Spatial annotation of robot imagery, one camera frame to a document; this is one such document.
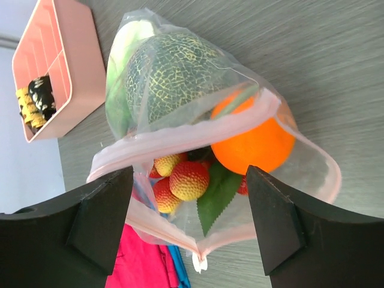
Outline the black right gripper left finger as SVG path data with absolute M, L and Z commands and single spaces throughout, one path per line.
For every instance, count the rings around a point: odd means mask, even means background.
M 2 287 L 104 287 L 133 187 L 124 168 L 12 214 L 1 214 Z

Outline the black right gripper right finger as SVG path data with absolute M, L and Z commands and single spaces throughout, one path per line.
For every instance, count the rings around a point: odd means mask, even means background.
M 383 286 L 382 218 L 330 205 L 254 166 L 247 185 L 273 287 Z

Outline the orange fake orange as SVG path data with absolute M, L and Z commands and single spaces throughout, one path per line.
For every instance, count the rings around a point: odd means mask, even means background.
M 250 131 L 211 144 L 211 149 L 225 168 L 245 175 L 249 166 L 266 172 L 279 168 L 292 153 L 295 141 L 275 118 L 269 118 Z

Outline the clear zip top bag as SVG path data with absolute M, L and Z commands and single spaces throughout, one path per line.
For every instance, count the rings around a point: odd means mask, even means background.
M 125 13 L 119 28 L 133 20 L 152 22 L 153 36 L 170 32 L 196 35 L 147 8 Z M 332 203 L 341 188 L 338 164 L 298 130 L 285 99 L 265 79 L 219 49 L 229 59 L 230 70 L 237 77 L 233 86 L 193 100 L 153 123 L 142 116 L 135 124 L 131 118 L 125 137 L 116 139 L 93 157 L 87 178 L 92 182 L 110 172 L 131 167 L 132 200 L 126 223 L 148 243 L 173 244 L 187 250 L 197 272 L 207 269 L 207 256 L 215 249 L 256 237 L 248 198 L 235 194 L 215 219 L 200 217 L 196 201 L 181 202 L 171 214 L 161 213 L 153 191 L 159 179 L 149 175 L 156 158 L 186 152 L 189 158 L 209 154 L 217 160 L 211 144 L 275 118 L 296 141 L 283 165 L 267 173 L 326 203 Z

